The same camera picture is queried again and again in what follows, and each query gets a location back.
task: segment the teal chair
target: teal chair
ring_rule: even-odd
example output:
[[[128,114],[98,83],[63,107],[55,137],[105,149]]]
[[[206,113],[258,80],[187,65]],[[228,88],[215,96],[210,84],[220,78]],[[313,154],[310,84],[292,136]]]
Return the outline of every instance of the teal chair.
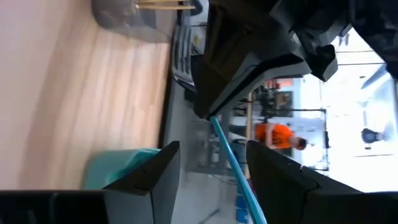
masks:
[[[87,167],[83,190],[99,190],[124,177],[160,149],[106,151],[92,158]]]

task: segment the orange vest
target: orange vest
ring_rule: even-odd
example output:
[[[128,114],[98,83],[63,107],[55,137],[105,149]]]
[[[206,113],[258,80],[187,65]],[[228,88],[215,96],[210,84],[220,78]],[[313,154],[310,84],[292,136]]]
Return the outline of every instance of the orange vest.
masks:
[[[267,124],[265,123],[256,125],[256,139],[258,141],[266,141],[266,129]],[[292,147],[289,143],[289,138],[292,136],[294,136],[294,133],[292,130],[290,130],[288,126],[285,126],[283,124],[275,124],[274,130],[272,130],[272,144],[275,145],[278,149]]]

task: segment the wooden table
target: wooden table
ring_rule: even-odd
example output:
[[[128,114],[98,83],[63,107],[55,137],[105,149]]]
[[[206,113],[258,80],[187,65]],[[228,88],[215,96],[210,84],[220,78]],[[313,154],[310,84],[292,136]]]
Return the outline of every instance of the wooden table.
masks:
[[[98,27],[88,0],[1,1],[0,27],[0,189],[77,189],[94,153],[157,146],[168,42]]]

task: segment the chopsticks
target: chopsticks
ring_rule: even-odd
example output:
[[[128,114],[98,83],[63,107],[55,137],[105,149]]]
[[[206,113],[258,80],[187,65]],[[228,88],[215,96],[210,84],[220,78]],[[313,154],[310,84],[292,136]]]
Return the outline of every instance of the chopsticks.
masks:
[[[167,3],[167,2],[184,2],[189,0],[139,0],[136,1],[136,7],[138,9],[155,9],[155,10],[185,10],[195,9],[195,6],[161,6],[156,3]]]

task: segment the black machine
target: black machine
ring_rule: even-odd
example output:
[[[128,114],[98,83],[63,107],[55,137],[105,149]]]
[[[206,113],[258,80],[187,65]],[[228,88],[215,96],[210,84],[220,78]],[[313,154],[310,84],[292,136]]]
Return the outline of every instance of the black machine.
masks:
[[[337,71],[330,44],[354,27],[398,77],[398,17],[391,0],[209,0],[206,45],[193,76],[195,112],[218,114],[264,80]]]
[[[256,141],[249,141],[246,150],[269,224],[398,223],[398,192],[360,192]]]
[[[172,142],[103,190],[0,191],[0,223],[168,224],[179,179]]]

